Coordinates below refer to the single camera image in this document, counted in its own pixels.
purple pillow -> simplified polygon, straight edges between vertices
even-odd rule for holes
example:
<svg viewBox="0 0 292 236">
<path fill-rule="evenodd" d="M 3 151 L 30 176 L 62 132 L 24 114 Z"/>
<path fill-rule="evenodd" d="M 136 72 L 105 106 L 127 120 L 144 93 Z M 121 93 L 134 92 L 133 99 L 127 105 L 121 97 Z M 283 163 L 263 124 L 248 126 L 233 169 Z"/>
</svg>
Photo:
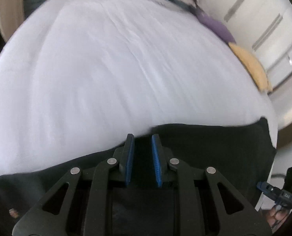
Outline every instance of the purple pillow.
<svg viewBox="0 0 292 236">
<path fill-rule="evenodd" d="M 236 40 L 229 32 L 227 27 L 218 20 L 213 19 L 211 16 L 207 15 L 202 10 L 198 9 L 196 11 L 196 17 L 198 21 L 212 30 L 220 39 L 222 39 L 225 43 L 233 42 L 236 43 Z"/>
</svg>

black cloth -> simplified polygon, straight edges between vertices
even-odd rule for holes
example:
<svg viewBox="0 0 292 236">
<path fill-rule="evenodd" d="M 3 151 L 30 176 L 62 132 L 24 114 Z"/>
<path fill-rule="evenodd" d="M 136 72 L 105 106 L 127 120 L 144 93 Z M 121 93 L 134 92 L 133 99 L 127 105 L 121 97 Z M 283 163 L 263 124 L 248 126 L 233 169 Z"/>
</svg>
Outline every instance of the black cloth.
<svg viewBox="0 0 292 236">
<path fill-rule="evenodd" d="M 135 139 L 132 184 L 143 184 L 138 185 L 139 189 L 115 191 L 114 235 L 128 235 L 125 233 L 128 229 L 132 231 L 130 235 L 172 235 L 173 208 L 170 204 L 173 193 L 155 188 L 152 134 L 159 134 L 162 145 L 189 165 L 202 169 L 215 167 L 253 206 L 256 205 L 260 197 L 256 184 L 267 180 L 276 152 L 265 118 L 237 127 L 158 126 L 151 134 Z M 11 235 L 20 217 L 70 168 L 93 167 L 111 157 L 114 150 L 90 154 L 39 172 L 0 176 L 0 236 Z M 9 215 L 12 208 L 18 211 L 19 218 Z"/>
</svg>

white bedsheet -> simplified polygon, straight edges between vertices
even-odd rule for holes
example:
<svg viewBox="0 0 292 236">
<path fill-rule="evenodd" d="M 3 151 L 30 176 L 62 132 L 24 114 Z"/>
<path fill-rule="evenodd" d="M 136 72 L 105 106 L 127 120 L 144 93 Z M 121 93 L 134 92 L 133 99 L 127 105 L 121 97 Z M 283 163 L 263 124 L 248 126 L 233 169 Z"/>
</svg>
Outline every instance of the white bedsheet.
<svg viewBox="0 0 292 236">
<path fill-rule="evenodd" d="M 277 121 L 230 49 L 151 0 L 49 0 L 0 55 L 0 175 L 103 151 L 159 124 Z"/>
</svg>

wrinkled fabric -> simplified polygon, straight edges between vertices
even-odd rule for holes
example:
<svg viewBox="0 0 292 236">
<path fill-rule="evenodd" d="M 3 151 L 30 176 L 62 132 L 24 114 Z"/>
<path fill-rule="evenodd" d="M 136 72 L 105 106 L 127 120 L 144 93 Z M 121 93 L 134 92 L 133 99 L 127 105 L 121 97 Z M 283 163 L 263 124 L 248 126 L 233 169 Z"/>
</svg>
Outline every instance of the wrinkled fabric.
<svg viewBox="0 0 292 236">
<path fill-rule="evenodd" d="M 0 54 L 0 175 L 42 170 L 161 124 L 245 125 L 272 103 L 197 18 L 160 0 L 48 0 Z"/>
</svg>

